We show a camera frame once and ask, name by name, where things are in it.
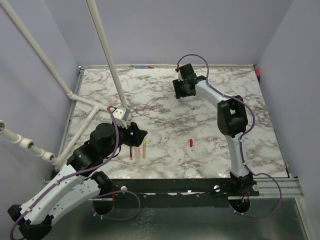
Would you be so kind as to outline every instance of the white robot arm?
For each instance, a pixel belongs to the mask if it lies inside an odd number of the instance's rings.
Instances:
[[[111,155],[110,159],[114,156],[115,148],[122,144],[138,147],[147,135],[147,131],[140,130],[134,122],[127,125],[126,111],[122,107],[115,109],[113,124],[100,123],[90,139],[73,152],[66,165],[36,196],[8,209],[26,240],[43,239],[72,209],[90,198],[113,192],[112,181],[107,175],[93,171],[108,156]]]
[[[206,83],[204,76],[195,74],[190,63],[181,66],[177,71],[179,72],[178,79],[173,81],[175,97],[179,99],[198,95],[218,109],[218,128],[225,135],[230,151],[231,177],[240,179],[249,176],[250,173],[242,161],[240,151],[240,141],[244,140],[239,140],[248,124],[245,107],[237,101],[213,91]],[[242,144],[242,152],[246,162],[247,155],[244,144]]]

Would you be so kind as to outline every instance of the marble surface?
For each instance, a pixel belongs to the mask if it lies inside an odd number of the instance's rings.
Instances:
[[[206,75],[205,68],[195,69]],[[225,137],[217,126],[217,110],[198,96],[175,98],[172,81],[177,79],[174,68],[119,69],[119,78],[132,121],[148,131],[146,159],[133,155],[123,146],[118,157],[100,168],[110,178],[226,178],[231,161]],[[272,123],[254,71],[250,68],[210,68],[209,80],[222,91],[241,95],[256,114],[256,126],[246,136],[248,165],[255,173],[287,177],[285,165]],[[86,69],[79,95],[103,103],[119,106],[111,74],[108,69]],[[77,102],[68,141],[79,129],[91,107]],[[252,122],[247,112],[249,124]],[[89,139],[90,133],[102,122],[110,123],[107,112],[99,111],[84,131],[72,151]]]

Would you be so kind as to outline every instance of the small red item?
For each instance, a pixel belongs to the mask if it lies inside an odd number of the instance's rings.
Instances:
[[[259,68],[257,68],[257,69],[255,70],[255,75],[256,75],[257,77],[260,77],[260,70],[259,70]]]

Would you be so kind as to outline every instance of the bolt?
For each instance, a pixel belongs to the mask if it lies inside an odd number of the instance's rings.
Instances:
[[[123,192],[126,192],[126,191],[128,191],[128,188],[127,188],[126,186],[122,186],[122,187],[120,188],[120,190],[123,191]]]
[[[33,142],[30,142],[29,145],[28,145],[28,149],[29,149],[29,150],[32,149],[32,148],[34,147],[34,145],[35,145],[35,144],[34,144]]]
[[[221,187],[219,185],[214,185],[213,190],[218,193],[221,191]]]
[[[253,191],[258,192],[259,191],[259,186],[257,184],[252,186]]]
[[[6,125],[4,122],[0,122],[0,132],[5,129]]]

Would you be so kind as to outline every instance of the white pipe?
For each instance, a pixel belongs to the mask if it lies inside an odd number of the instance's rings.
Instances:
[[[96,102],[96,101],[92,101],[92,100],[83,98],[83,97],[78,96],[78,95],[76,95],[76,94],[72,94],[72,95],[70,96],[70,99],[75,100],[75,101],[79,101],[79,102],[84,103],[84,104],[88,104],[88,105],[90,105],[90,106],[92,106],[92,107],[99,107],[99,110],[107,111],[107,106],[104,106],[104,105],[102,105],[102,104],[99,103],[99,102]]]
[[[37,146],[35,142],[31,139],[25,138],[19,134],[15,134],[6,127],[6,123],[0,120],[0,136],[11,141],[13,144],[17,144],[20,148],[29,150],[34,153],[37,157],[42,158],[43,160],[50,162],[53,165],[57,164],[55,160],[55,155],[52,152],[45,151]]]
[[[20,31],[23,33],[25,38],[28,40],[28,42],[31,44],[33,49],[36,51],[36,53],[39,55],[39,57],[42,59],[44,64],[47,66],[47,68],[51,71],[51,73],[54,75],[56,80],[60,83],[61,87],[64,89],[66,95],[69,97],[72,94],[72,91],[68,88],[65,81],[62,79],[54,65],[51,63],[49,58],[46,56],[45,52],[41,49],[37,41],[34,39],[32,34],[29,32],[25,24],[21,21],[15,10],[11,7],[9,2],[7,0],[0,0],[0,4],[4,8],[4,10],[9,14],[13,22],[16,24],[16,26],[20,29]]]
[[[98,33],[98,37],[100,39],[102,49],[106,58],[106,61],[108,62],[108,66],[110,68],[110,72],[114,81],[115,88],[119,94],[120,101],[122,103],[122,106],[125,107],[126,109],[128,108],[127,101],[124,95],[124,91],[121,86],[121,82],[117,73],[116,65],[114,62],[114,58],[112,57],[111,50],[109,47],[109,43],[107,40],[107,36],[104,30],[104,26],[102,24],[98,8],[96,5],[95,0],[86,0],[86,4],[89,8],[89,12],[91,14],[93,24],[95,26],[96,32]]]
[[[0,120],[0,135],[8,139],[12,143],[19,140],[19,136],[14,132],[10,131],[9,129],[7,129],[5,122],[1,120]]]
[[[82,133],[85,131],[87,126],[89,125],[90,121],[94,118],[95,114],[99,111],[100,107],[97,105],[93,107],[92,111],[88,115],[88,117],[84,120],[84,123],[81,125],[79,130],[75,133],[69,144],[65,147],[65,149],[62,151],[60,156],[58,157],[59,163],[63,163],[68,155],[68,153],[71,151],[73,146],[76,144],[77,140],[80,138]]]

